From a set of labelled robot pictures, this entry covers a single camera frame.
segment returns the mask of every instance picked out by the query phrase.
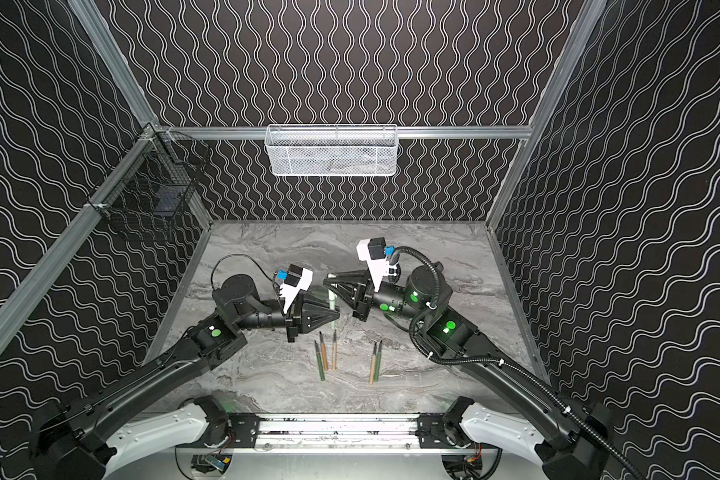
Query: metal mesh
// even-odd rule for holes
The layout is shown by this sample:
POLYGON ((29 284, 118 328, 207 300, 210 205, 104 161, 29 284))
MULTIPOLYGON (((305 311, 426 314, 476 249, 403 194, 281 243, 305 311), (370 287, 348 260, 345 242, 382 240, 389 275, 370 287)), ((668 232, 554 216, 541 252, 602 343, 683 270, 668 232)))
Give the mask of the metal mesh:
POLYGON ((176 220, 188 211, 198 178, 210 158, 199 140, 159 133, 123 179, 94 207, 113 232, 127 240, 169 240, 176 220))
POLYGON ((274 175, 389 177, 397 172, 396 125, 269 125, 274 175))

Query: paintbrush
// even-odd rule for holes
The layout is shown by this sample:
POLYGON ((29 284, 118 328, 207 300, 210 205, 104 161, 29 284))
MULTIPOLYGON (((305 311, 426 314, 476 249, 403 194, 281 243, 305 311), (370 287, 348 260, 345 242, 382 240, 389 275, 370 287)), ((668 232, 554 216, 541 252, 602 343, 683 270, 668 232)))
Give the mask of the paintbrush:
POLYGON ((374 382, 378 382, 378 375, 382 370, 382 343, 384 343, 384 340, 378 343, 378 350, 376 351, 376 368, 373 374, 374 382))
POLYGON ((322 332, 320 332, 320 352, 322 352, 322 365, 326 370, 329 370, 330 366, 328 366, 328 355, 326 354, 326 343, 322 340, 322 332))
POLYGON ((315 356, 317 357, 317 368, 320 370, 320 381, 324 382, 326 373, 322 370, 322 358, 320 357, 320 347, 317 346, 317 341, 315 341, 315 356))
POLYGON ((333 361, 331 362, 331 370, 336 370, 338 364, 338 341, 336 339, 336 330, 333 331, 333 361))
POLYGON ((373 343, 373 356, 371 357, 371 375, 368 384, 373 385, 373 374, 376 371, 376 342, 373 343))

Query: marble tabletop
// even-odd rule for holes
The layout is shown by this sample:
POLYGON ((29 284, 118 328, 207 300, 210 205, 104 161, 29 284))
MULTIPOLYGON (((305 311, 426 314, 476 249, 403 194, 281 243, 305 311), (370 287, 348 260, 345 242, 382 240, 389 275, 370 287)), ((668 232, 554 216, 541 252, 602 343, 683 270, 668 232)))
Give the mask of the marble tabletop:
MULTIPOLYGON (((209 315, 210 271, 224 255, 249 254, 266 271, 298 264, 315 272, 321 285, 328 273, 365 268, 355 246, 364 238, 384 236, 388 244, 412 246, 432 261, 441 261, 453 287, 450 305, 474 322, 503 351, 526 367, 528 351, 520 336, 504 285, 482 224, 235 223, 215 224, 200 266, 171 327, 166 347, 192 324, 209 315)), ((404 275, 417 261, 401 256, 404 275)), ((245 258, 224 260, 215 274, 220 284, 233 274, 249 274, 260 297, 273 298, 272 288, 245 258)), ((452 367, 437 366, 411 345, 381 312, 367 322, 352 318, 337 300, 338 370, 321 382, 314 340, 318 330, 288 343, 283 330, 246 332, 248 345, 215 370, 188 382, 151 409, 174 408, 188 396, 212 393, 229 411, 244 412, 443 412, 458 396, 468 396, 502 412, 513 412, 491 390, 452 367), (374 342, 384 340, 378 382, 368 384, 374 342)), ((319 331, 330 352, 332 327, 319 331)))

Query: patterned wallpaper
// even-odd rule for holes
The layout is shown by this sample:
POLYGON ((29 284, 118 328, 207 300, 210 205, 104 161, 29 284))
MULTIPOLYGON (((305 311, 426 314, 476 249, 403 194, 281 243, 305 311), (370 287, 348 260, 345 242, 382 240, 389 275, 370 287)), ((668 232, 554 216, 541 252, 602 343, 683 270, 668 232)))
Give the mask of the patterned wallpaper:
POLYGON ((498 238, 557 385, 720 479, 720 2, 609 2, 498 238))
POLYGON ((528 124, 582 0, 97 0, 160 122, 528 124))
POLYGON ((64 0, 0 2, 0 306, 139 131, 64 0))
POLYGON ((198 190, 221 220, 484 220, 518 147, 509 139, 400 143, 395 176, 320 178, 272 175, 263 142, 215 142, 198 190))
POLYGON ((0 357, 0 478, 33 478, 32 411, 96 392, 144 359, 192 257, 189 214, 169 244, 125 242, 102 222, 0 357))

